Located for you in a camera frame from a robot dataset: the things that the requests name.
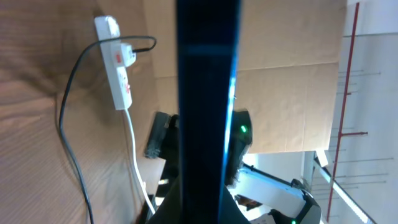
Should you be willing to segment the blue screen smartphone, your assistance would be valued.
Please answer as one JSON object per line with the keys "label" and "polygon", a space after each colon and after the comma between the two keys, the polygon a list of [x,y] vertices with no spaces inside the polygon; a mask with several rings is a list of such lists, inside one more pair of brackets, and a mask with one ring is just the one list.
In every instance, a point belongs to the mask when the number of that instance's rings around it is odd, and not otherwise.
{"label": "blue screen smartphone", "polygon": [[181,223],[219,223],[236,89],[240,0],[176,2]]}

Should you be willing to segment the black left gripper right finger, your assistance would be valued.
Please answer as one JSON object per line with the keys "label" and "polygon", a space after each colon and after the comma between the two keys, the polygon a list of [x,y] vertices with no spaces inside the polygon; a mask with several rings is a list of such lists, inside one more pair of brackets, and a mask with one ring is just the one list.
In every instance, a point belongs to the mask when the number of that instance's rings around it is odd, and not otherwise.
{"label": "black left gripper right finger", "polygon": [[220,224],[250,224],[225,185],[223,186],[221,198]]}

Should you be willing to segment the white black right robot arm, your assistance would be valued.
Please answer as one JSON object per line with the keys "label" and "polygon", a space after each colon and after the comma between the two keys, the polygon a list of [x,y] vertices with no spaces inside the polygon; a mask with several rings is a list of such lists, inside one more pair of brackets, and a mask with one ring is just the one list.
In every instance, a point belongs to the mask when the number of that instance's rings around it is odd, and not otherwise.
{"label": "white black right robot arm", "polygon": [[183,215],[187,215],[188,223],[209,223],[211,218],[218,223],[248,223],[238,207],[251,202],[271,209],[256,219],[258,223],[316,223],[321,220],[321,208],[298,180],[286,182],[243,162],[243,156],[252,144],[248,110],[232,114],[225,177],[220,182],[220,192],[215,196],[210,194],[211,180],[218,173],[215,152],[211,150],[213,134],[202,132],[205,138],[189,147],[194,171],[188,198],[192,211],[183,211],[181,186],[185,169],[180,166],[186,160],[180,154],[180,127],[179,115],[156,112],[145,156],[166,161],[162,176],[170,182],[159,192],[165,199],[149,223],[183,223]]}

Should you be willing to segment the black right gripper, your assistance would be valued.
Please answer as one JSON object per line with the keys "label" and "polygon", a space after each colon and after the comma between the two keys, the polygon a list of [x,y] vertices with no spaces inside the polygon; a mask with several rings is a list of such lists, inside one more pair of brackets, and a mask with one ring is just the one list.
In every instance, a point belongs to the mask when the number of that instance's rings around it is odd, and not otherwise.
{"label": "black right gripper", "polygon": [[160,111],[155,113],[144,155],[149,159],[156,159],[158,156],[165,159],[160,179],[168,180],[167,184],[159,184],[156,197],[165,197],[179,175],[178,125],[179,115],[171,117]]}

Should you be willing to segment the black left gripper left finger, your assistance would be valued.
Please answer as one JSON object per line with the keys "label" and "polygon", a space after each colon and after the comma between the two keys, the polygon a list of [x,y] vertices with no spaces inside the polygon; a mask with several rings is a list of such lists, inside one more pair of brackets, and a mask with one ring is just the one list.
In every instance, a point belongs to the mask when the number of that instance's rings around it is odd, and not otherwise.
{"label": "black left gripper left finger", "polygon": [[147,224],[179,224],[181,215],[180,178],[173,182],[169,192]]}

